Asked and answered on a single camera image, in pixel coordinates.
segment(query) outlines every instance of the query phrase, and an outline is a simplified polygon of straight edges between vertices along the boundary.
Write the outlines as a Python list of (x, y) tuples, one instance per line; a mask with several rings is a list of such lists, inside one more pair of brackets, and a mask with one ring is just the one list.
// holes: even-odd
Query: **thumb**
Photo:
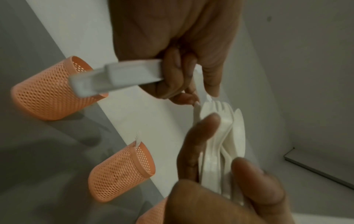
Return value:
[(219, 96), (222, 70), (223, 64), (211, 68), (203, 66), (204, 88), (210, 96)]
[(243, 194), (267, 223), (294, 223), (286, 192), (275, 177), (243, 158), (233, 161), (232, 172)]

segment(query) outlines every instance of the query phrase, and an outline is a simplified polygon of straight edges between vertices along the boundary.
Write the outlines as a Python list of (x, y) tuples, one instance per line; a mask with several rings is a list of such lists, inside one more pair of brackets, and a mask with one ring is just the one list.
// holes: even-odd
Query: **white fork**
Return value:
[(202, 165), (201, 185), (221, 194), (221, 157), (220, 147), (232, 128), (233, 117), (229, 109), (220, 101), (205, 102), (200, 118), (204, 119), (211, 113), (218, 113), (221, 117), (220, 126), (215, 135), (208, 140)]

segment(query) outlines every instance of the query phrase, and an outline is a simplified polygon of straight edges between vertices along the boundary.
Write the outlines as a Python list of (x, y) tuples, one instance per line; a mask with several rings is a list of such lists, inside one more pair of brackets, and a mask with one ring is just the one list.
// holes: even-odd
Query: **perforated container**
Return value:
[(167, 198), (138, 218), (136, 224), (163, 224)]
[(91, 105), (108, 94), (78, 98), (68, 84), (69, 75), (90, 71), (82, 59), (72, 56), (24, 80), (11, 89), (14, 103), (41, 120), (62, 119)]
[(98, 164), (88, 177), (93, 198), (108, 202), (155, 174), (155, 164), (144, 143), (135, 142)]

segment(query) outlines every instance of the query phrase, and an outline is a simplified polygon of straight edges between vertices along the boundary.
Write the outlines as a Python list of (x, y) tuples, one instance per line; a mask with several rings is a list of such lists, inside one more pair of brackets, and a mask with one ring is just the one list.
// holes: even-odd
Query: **mesh basket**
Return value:
[(136, 224), (163, 224), (167, 198), (138, 218)]
[(59, 120), (93, 104), (108, 94), (78, 98), (68, 84), (69, 75), (92, 70), (82, 59), (72, 56), (24, 80), (11, 89), (14, 103), (41, 120)]
[(88, 188), (99, 202), (108, 202), (155, 174), (155, 164), (143, 143), (135, 142), (109, 157), (91, 171)]

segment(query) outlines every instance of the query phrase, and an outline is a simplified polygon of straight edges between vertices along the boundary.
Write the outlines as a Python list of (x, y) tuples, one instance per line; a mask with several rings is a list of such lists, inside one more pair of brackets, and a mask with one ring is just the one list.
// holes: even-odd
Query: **human hand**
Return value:
[(242, 0), (109, 0), (109, 7), (120, 61), (163, 59), (164, 80), (142, 85), (143, 90), (177, 104), (194, 104), (198, 96), (192, 76), (198, 63), (205, 90), (218, 96)]
[(243, 158), (232, 163), (232, 172), (252, 212), (198, 184), (198, 157), (220, 123), (212, 114), (191, 128), (177, 158), (179, 181), (165, 210), (165, 224), (294, 224), (287, 195), (280, 182)]

